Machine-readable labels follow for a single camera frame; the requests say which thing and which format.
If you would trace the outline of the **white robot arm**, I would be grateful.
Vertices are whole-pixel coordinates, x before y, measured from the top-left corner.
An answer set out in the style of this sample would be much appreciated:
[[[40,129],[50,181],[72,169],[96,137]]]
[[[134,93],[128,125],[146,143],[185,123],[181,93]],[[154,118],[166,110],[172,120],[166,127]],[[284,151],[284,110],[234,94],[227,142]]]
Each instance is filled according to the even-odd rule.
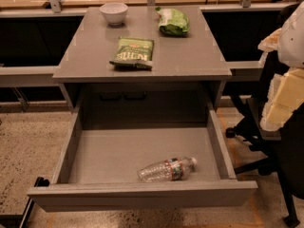
[[[278,61],[289,67],[271,80],[260,120],[263,130],[277,131],[304,103],[304,2],[258,48],[265,52],[276,50]]]

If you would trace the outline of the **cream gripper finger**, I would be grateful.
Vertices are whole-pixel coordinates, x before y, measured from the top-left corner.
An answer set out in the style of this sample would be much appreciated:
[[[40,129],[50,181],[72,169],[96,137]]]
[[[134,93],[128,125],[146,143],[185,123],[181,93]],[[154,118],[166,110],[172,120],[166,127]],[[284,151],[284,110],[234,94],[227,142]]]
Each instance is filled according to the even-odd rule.
[[[266,38],[260,41],[257,48],[264,52],[271,52],[278,49],[279,36],[281,33],[281,28],[276,29]]]
[[[304,69],[290,68],[285,74],[275,74],[270,82],[260,126],[265,131],[277,131],[304,103]]]

